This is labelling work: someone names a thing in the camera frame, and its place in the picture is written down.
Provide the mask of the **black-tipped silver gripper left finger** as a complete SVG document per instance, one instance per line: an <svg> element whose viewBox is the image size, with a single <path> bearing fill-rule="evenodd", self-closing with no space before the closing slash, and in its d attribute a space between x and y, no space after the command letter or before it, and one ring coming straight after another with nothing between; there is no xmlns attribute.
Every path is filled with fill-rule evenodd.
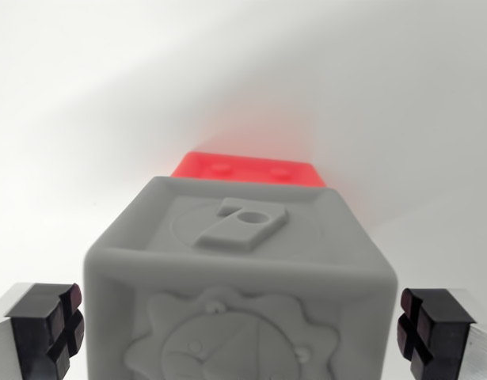
<svg viewBox="0 0 487 380"><path fill-rule="evenodd" d="M0 379L63 379L85 332L79 285L16 283L0 298Z"/></svg>

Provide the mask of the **black-tipped silver gripper right finger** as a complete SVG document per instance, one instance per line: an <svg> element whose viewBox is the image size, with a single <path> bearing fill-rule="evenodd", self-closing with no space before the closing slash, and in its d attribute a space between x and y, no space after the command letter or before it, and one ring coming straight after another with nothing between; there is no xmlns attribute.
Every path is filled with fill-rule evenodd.
<svg viewBox="0 0 487 380"><path fill-rule="evenodd" d="M397 338L415 379L487 379L487 309L468 291L406 288Z"/></svg>

